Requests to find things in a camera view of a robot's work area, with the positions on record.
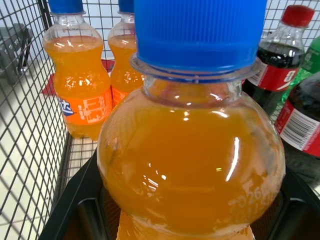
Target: orange soda bottle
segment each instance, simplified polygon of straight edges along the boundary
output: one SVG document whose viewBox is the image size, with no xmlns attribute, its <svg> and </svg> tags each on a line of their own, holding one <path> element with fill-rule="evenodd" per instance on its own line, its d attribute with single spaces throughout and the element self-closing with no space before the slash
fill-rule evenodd
<svg viewBox="0 0 320 240">
<path fill-rule="evenodd" d="M 51 0 L 54 25 L 43 37 L 55 63 L 53 85 L 64 122 L 74 138 L 98 140 L 112 111 L 110 77 L 101 63 L 104 42 L 83 18 L 81 0 Z"/>
<path fill-rule="evenodd" d="M 108 35 L 108 44 L 115 58 L 111 72 L 113 104 L 116 106 L 126 95 L 143 85 L 144 76 L 130 65 L 136 52 L 134 1 L 119 0 L 121 21 Z"/>
<path fill-rule="evenodd" d="M 266 4 L 135 0 L 131 64 L 143 88 L 112 112 L 97 146 L 103 184 L 134 228 L 128 240 L 232 240 L 279 193 L 281 139 L 241 89 L 260 66 Z"/>
</svg>

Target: green bottle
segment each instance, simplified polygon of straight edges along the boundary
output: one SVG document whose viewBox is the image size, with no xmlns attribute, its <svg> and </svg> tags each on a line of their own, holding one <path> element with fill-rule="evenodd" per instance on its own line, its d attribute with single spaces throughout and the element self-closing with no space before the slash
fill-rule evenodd
<svg viewBox="0 0 320 240">
<path fill-rule="evenodd" d="M 290 87 L 284 93 L 281 98 L 281 103 L 285 103 L 287 100 L 292 88 L 300 83 L 302 80 L 306 79 L 312 74 L 315 74 L 320 71 L 320 36 L 315 38 L 304 56 L 304 63 L 302 68 L 296 75 L 295 79 L 291 82 Z"/>
</svg>

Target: red label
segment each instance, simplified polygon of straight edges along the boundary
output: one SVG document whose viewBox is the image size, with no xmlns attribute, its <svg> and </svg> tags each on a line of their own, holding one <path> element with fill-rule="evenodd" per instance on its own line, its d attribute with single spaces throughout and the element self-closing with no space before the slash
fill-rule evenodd
<svg viewBox="0 0 320 240">
<path fill-rule="evenodd" d="M 278 68 L 263 62 L 261 64 L 261 70 L 248 80 L 262 89 L 273 92 L 287 90 L 299 71 L 299 68 Z"/>
<path fill-rule="evenodd" d="M 286 143 L 320 157 L 320 122 L 299 112 L 289 100 L 285 102 L 275 127 Z"/>
<path fill-rule="evenodd" d="M 64 121 L 76 125 L 91 125 L 104 121 L 113 108 L 110 88 L 99 96 L 85 99 L 58 96 L 58 101 Z"/>
<path fill-rule="evenodd" d="M 112 97 L 113 97 L 113 106 L 117 106 L 118 103 L 125 97 L 127 96 L 129 93 L 124 92 L 124 91 L 120 91 L 116 88 L 112 88 Z"/>
</svg>

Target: blue bottle cap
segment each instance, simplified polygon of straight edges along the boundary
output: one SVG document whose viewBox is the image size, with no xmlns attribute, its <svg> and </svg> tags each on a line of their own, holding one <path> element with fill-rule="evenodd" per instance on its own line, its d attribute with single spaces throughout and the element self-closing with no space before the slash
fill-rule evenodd
<svg viewBox="0 0 320 240">
<path fill-rule="evenodd" d="M 49 0 L 49 6 L 54 14 L 78 14 L 84 11 L 82 0 Z"/>
<path fill-rule="evenodd" d="M 119 12 L 133 14 L 134 0 L 119 0 Z"/>
<path fill-rule="evenodd" d="M 255 62 L 267 0 L 135 0 L 137 57 L 175 70 L 233 71 Z"/>
</svg>

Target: cola bottle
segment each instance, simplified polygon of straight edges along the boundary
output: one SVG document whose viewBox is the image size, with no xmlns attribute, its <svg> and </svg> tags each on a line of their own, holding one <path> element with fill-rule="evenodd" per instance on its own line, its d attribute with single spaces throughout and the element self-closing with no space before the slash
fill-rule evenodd
<svg viewBox="0 0 320 240">
<path fill-rule="evenodd" d="M 275 127 L 287 166 L 316 187 L 320 183 L 320 72 L 292 89 Z"/>
<path fill-rule="evenodd" d="M 302 65 L 305 53 L 302 36 L 314 12 L 302 5 L 288 6 L 277 30 L 259 44 L 257 56 L 262 62 L 261 70 L 246 79 L 242 89 L 269 116 Z"/>
</svg>

